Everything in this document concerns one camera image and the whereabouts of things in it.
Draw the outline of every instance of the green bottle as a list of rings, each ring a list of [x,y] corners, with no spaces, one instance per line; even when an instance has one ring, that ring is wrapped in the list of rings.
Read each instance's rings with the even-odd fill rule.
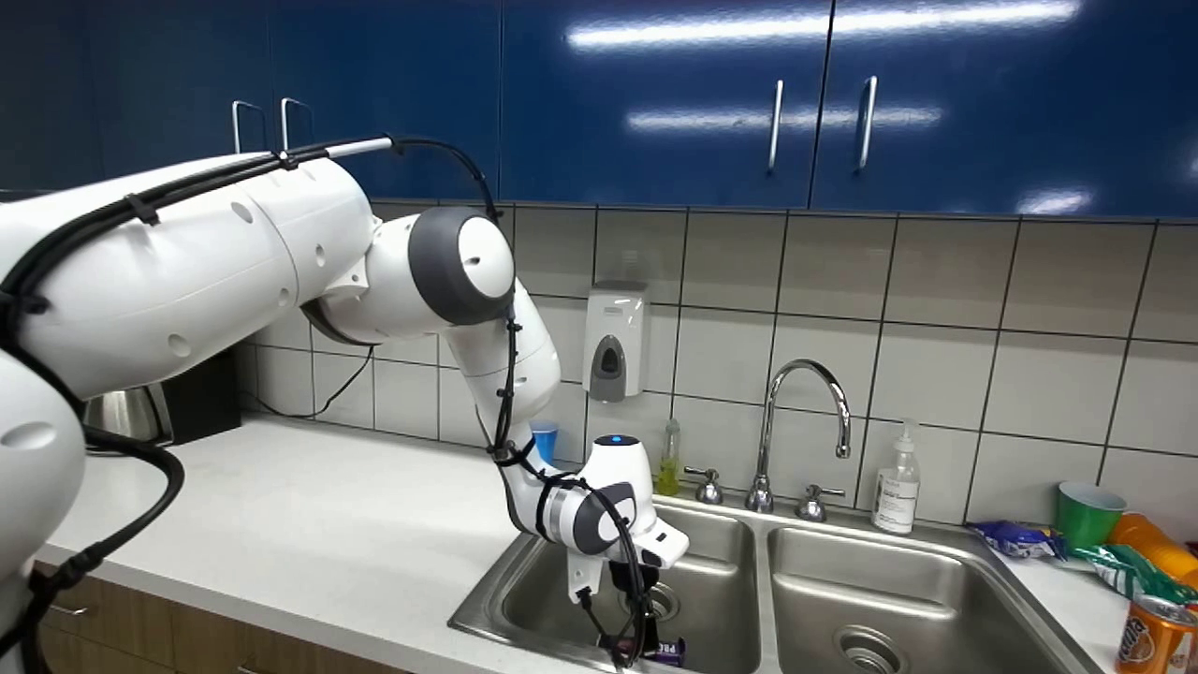
[[[677,420],[666,423],[666,452],[651,472],[655,495],[682,495]]]

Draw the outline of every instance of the dish soap bottle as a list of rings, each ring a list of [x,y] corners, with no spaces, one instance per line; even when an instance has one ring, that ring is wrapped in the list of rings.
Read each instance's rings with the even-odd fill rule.
[[[909,533],[916,497],[919,497],[919,463],[913,458],[913,423],[902,423],[896,458],[876,477],[873,526],[885,533]]]
[[[651,472],[655,495],[682,495],[682,458],[677,458],[677,420],[666,423],[666,452],[659,467]]]

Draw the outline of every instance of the cabinet handle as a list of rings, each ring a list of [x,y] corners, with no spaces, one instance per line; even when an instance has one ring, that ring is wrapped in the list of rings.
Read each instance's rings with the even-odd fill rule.
[[[858,149],[858,174],[870,165],[873,148],[873,111],[876,111],[876,76],[865,78],[865,110],[862,110],[862,149]]]
[[[279,139],[279,149],[293,149],[293,110],[303,110],[299,98],[279,98],[278,103],[278,139]]]
[[[238,111],[243,110],[259,110],[253,103],[233,103],[227,111],[233,111],[233,153],[238,153]]]
[[[68,619],[87,619],[88,616],[87,602],[50,602],[50,612],[68,616]]]
[[[772,111],[772,149],[762,159],[762,170],[776,174],[778,170],[778,136],[783,136],[783,103],[786,103],[786,83],[776,83],[776,111]]]

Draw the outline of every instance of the backsplash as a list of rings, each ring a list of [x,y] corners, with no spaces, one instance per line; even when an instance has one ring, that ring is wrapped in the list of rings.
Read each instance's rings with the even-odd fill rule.
[[[820,485],[870,510],[913,420],[919,521],[1048,521],[1048,487],[1090,480],[1198,541],[1198,230],[510,205],[506,234],[563,354],[548,420],[574,462],[602,432],[659,452],[675,417],[682,462],[744,490],[762,381],[810,357],[847,387],[852,452],[831,452],[823,381],[790,375],[772,438],[783,497]],[[585,297],[614,280],[651,299],[646,393],[599,406],[579,390]],[[299,314],[243,345],[251,393],[286,411],[309,411],[360,365]],[[435,337],[378,347],[320,420],[483,446]]]

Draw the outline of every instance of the stainless steel sink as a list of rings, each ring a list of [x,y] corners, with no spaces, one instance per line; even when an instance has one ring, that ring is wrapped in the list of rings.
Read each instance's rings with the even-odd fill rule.
[[[810,526],[677,497],[659,513],[694,541],[655,591],[664,642],[690,643],[690,672],[1097,674],[966,533],[885,537],[852,517]],[[602,591],[599,619],[621,624],[619,591]],[[566,553],[530,537],[489,567],[448,624],[610,672],[591,622],[566,599]]]
[[[969,537],[776,528],[772,597],[783,672],[1085,672]]]
[[[694,672],[756,672],[756,548],[749,526],[729,513],[664,510],[690,537],[690,553],[651,591],[664,642],[684,642]],[[614,633],[624,606],[602,579],[599,622]],[[465,633],[548,653],[607,672],[594,624],[566,599],[566,552],[519,537],[448,619]]]

